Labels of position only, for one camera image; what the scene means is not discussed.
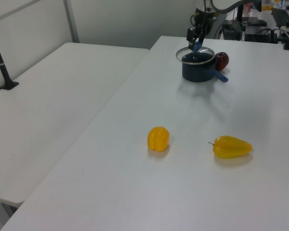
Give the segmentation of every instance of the yellow pepper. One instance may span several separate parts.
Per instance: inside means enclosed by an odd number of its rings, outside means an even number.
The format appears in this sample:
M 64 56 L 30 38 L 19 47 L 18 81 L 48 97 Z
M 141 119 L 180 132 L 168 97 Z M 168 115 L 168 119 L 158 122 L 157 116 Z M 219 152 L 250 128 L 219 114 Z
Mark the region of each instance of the yellow pepper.
M 148 134 L 148 147 L 159 152 L 164 151 L 169 142 L 169 132 L 164 127 L 152 128 Z
M 231 136 L 220 136 L 214 142 L 213 152 L 222 159 L 234 158 L 252 151 L 252 146 L 246 141 Z

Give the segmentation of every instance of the white tabletop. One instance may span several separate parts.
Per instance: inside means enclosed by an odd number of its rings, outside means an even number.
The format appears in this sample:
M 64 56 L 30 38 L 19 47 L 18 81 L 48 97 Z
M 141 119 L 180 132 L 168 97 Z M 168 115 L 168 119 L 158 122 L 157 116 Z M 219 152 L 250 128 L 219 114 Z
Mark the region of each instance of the white tabletop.
M 157 41 L 2 231 L 289 231 L 289 51 L 206 39 L 229 81 L 192 83 L 186 45 Z M 155 126 L 171 134 L 162 156 L 147 149 Z M 221 135 L 254 151 L 215 158 Z
M 19 206 L 148 50 L 67 43 L 0 90 L 0 201 Z

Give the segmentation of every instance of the apple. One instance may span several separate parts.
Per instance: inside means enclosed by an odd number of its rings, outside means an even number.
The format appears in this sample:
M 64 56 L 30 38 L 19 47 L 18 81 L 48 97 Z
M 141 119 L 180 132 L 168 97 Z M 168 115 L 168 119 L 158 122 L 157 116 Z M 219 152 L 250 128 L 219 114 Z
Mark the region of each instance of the apple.
M 229 63 L 229 56 L 225 52 L 218 52 L 215 55 L 215 58 L 216 58 L 215 69 L 218 71 L 223 70 Z

